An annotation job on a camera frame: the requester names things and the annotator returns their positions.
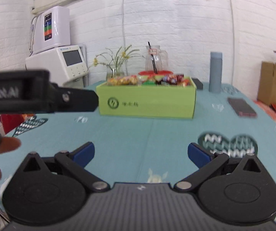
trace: glass pitcher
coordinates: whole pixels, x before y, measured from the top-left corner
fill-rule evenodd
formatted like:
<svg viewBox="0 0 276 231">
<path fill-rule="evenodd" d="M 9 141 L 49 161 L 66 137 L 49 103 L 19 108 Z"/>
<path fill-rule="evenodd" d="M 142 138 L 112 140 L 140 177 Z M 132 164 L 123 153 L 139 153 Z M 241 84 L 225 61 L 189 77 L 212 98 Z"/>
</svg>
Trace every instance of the glass pitcher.
<svg viewBox="0 0 276 231">
<path fill-rule="evenodd" d="M 153 61 L 157 71 L 168 70 L 168 54 L 166 51 L 161 50 L 159 45 L 146 46 L 147 55 L 145 59 L 145 70 L 154 71 Z"/>
</svg>

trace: display screen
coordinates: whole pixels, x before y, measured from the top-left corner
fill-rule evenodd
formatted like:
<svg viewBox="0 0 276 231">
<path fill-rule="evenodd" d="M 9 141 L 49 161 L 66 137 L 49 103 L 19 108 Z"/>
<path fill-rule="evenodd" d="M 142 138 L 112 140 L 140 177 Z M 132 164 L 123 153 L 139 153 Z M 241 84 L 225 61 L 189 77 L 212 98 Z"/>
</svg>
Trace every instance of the display screen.
<svg viewBox="0 0 276 231">
<path fill-rule="evenodd" d="M 67 52 L 62 52 L 64 60 L 66 62 L 66 66 L 71 66 L 76 63 L 81 63 L 82 59 L 80 57 L 78 50 L 72 50 Z"/>
</svg>

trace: table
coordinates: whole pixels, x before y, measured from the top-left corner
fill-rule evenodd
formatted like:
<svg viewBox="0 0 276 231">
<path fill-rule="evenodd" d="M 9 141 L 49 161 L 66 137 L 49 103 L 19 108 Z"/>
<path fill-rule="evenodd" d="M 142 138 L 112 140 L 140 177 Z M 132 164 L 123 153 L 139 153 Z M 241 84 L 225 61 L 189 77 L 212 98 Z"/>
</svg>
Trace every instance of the table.
<svg viewBox="0 0 276 231">
<path fill-rule="evenodd" d="M 98 84 L 89 89 L 94 90 Z M 228 92 L 232 89 L 230 85 L 223 88 Z M 72 151 L 87 141 L 94 143 L 95 157 L 86 169 L 111 186 L 120 181 L 145 183 L 149 178 L 174 185 L 197 170 L 188 159 L 187 147 L 205 131 L 219 132 L 227 138 L 251 135 L 258 144 L 259 159 L 276 182 L 276 123 L 242 93 L 228 92 L 209 93 L 205 84 L 204 90 L 197 91 L 193 119 L 100 116 L 98 109 L 87 113 L 38 114 L 37 119 L 48 121 L 20 134 L 20 149 L 0 155 L 0 190 L 29 152 L 49 157 L 61 150 Z M 238 117 L 227 97 L 244 98 L 258 118 Z"/>
</svg>

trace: glass vase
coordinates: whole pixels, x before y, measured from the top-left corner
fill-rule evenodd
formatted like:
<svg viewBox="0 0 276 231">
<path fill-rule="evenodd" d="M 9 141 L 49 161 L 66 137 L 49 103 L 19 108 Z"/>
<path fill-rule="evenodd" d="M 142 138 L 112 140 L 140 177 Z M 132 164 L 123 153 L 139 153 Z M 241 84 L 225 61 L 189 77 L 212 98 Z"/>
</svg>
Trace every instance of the glass vase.
<svg viewBox="0 0 276 231">
<path fill-rule="evenodd" d="M 107 66 L 106 80 L 118 76 L 125 76 L 122 66 L 115 67 L 113 65 Z"/>
</svg>

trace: gripper logo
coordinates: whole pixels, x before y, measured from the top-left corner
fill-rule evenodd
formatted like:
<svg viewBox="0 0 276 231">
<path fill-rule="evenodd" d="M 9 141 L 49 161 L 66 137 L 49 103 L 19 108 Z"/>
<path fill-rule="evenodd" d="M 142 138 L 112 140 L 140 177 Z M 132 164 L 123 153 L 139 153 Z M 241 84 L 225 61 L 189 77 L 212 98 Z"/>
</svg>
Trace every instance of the gripper logo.
<svg viewBox="0 0 276 231">
<path fill-rule="evenodd" d="M 234 136 L 231 140 L 218 133 L 203 133 L 198 144 L 212 154 L 222 151 L 230 157 L 242 158 L 247 153 L 258 154 L 256 141 L 248 135 Z"/>
<path fill-rule="evenodd" d="M 19 89 L 17 87 L 10 87 L 9 89 L 0 89 L 0 99 L 19 98 Z"/>
</svg>

